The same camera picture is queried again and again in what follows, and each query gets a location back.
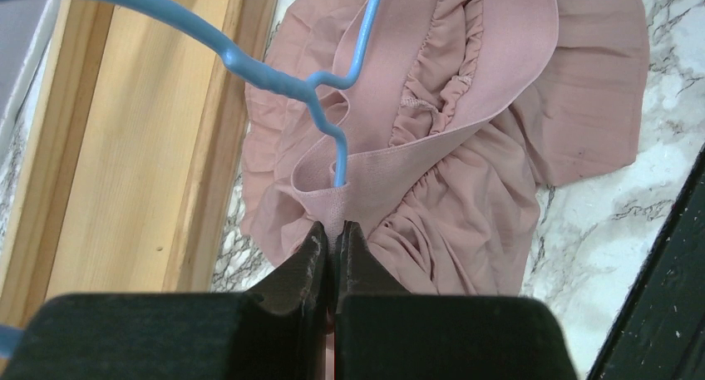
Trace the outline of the pink pleated skirt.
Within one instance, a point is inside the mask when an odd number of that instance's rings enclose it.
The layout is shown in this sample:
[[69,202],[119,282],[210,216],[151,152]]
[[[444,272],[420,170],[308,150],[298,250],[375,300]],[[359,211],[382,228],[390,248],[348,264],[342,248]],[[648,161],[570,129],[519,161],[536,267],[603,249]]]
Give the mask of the pink pleated skirt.
[[356,221],[419,294],[517,294],[541,185],[634,162],[649,60],[642,0],[382,0],[361,74],[306,106],[248,87],[241,232],[280,265],[314,222]]

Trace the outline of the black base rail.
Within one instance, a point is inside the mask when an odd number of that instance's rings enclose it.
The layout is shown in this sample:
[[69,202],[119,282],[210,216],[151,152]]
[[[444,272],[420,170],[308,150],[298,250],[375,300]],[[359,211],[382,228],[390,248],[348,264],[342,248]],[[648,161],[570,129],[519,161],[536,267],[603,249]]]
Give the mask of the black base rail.
[[654,241],[590,379],[704,377],[704,154]]

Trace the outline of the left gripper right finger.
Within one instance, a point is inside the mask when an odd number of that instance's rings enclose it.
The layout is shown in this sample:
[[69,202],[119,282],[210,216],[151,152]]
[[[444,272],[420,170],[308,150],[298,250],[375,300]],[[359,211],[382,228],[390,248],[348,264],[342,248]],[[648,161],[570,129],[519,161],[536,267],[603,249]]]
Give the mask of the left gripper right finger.
[[535,299],[414,294],[348,221],[333,256],[338,379],[573,379],[563,331]]

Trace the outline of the blue wire hanger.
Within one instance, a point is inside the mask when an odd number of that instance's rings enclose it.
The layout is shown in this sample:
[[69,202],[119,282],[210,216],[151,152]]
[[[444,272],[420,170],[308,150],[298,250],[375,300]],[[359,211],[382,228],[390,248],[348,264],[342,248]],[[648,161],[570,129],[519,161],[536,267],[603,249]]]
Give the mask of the blue wire hanger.
[[362,25],[357,36],[348,73],[337,76],[331,72],[315,72],[302,80],[280,72],[244,53],[231,39],[216,27],[206,22],[184,6],[173,0],[97,0],[145,14],[163,22],[204,44],[214,51],[225,68],[258,89],[301,101],[308,107],[314,125],[323,134],[331,136],[336,146],[336,167],[333,185],[342,187],[346,183],[348,165],[348,142],[341,128],[329,122],[316,94],[321,86],[346,90],[357,81],[364,62],[367,44],[381,0],[368,0]]

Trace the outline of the wooden clothes rack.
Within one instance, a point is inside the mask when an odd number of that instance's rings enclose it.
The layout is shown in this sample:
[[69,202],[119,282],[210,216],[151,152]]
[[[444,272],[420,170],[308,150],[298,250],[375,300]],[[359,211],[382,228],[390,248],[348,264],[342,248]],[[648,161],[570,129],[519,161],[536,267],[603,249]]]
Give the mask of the wooden clothes rack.
[[210,288],[245,84],[138,12],[63,0],[1,259],[1,321],[58,294]]

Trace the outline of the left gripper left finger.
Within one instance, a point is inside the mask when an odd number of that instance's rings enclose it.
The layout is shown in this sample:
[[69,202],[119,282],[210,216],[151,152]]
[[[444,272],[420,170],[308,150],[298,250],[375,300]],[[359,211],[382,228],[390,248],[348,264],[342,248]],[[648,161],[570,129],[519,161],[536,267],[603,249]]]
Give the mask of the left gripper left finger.
[[238,293],[63,294],[11,330],[4,379],[322,379],[328,239]]

